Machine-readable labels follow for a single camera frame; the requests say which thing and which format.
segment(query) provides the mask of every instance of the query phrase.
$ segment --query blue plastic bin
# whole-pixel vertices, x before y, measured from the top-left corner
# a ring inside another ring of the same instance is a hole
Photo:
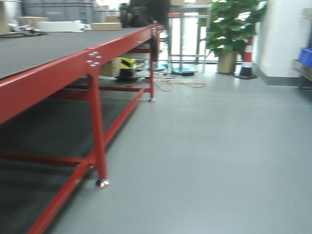
[[[312,68],[312,48],[301,48],[299,62]]]

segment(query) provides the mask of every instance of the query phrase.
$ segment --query black cable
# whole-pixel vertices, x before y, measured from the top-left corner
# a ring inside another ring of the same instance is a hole
[[[48,35],[48,33],[44,32],[33,32],[33,33],[10,33],[10,34],[4,34],[0,35],[0,38],[29,38],[29,37],[38,37],[42,35]]]

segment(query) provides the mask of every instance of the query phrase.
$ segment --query potted plant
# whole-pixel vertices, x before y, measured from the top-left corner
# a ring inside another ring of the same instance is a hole
[[[234,73],[237,55],[255,34],[255,25],[266,11],[264,0],[217,0],[213,2],[206,49],[218,57],[218,72]]]

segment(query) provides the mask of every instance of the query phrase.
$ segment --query black baseboard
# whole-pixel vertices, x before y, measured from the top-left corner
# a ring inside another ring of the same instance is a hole
[[[257,74],[266,85],[270,86],[299,86],[301,78],[296,77],[267,77],[258,67],[253,64],[254,73]]]

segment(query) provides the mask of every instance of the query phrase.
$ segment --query traffic cone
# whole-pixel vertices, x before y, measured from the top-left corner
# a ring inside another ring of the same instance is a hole
[[[253,74],[253,44],[253,39],[249,39],[244,52],[242,68],[239,75],[234,75],[235,77],[240,79],[257,78],[257,76]]]

